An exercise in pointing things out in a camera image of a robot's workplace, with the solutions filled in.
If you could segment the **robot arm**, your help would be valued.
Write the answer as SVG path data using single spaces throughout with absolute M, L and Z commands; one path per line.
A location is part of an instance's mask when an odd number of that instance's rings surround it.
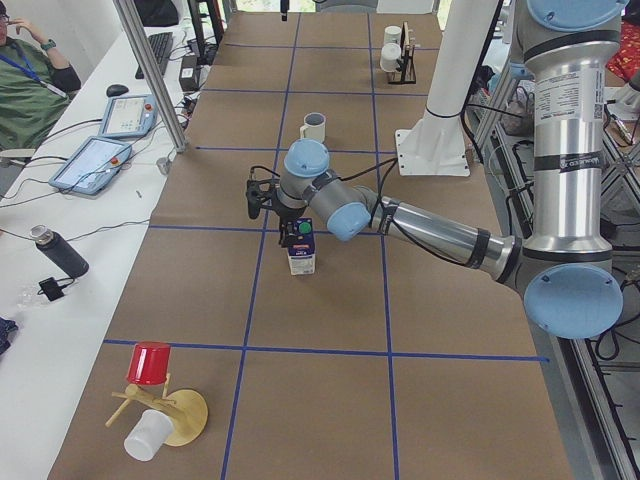
M 600 233 L 604 70 L 620 42 L 621 1 L 520 1 L 511 57 L 534 77 L 531 235 L 494 236 L 380 190 L 346 185 L 320 142 L 295 141 L 272 193 L 282 221 L 313 211 L 338 239 L 365 228 L 450 263 L 480 269 L 523 299 L 530 321 L 567 339 L 618 320 L 622 292 Z

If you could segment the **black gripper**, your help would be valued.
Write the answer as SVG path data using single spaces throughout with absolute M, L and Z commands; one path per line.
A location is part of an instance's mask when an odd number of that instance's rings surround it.
M 289 248 L 297 240 L 296 224 L 294 223 L 305 212 L 307 204 L 304 200 L 293 198 L 285 192 L 277 192 L 275 211 L 279 217 L 279 245 Z

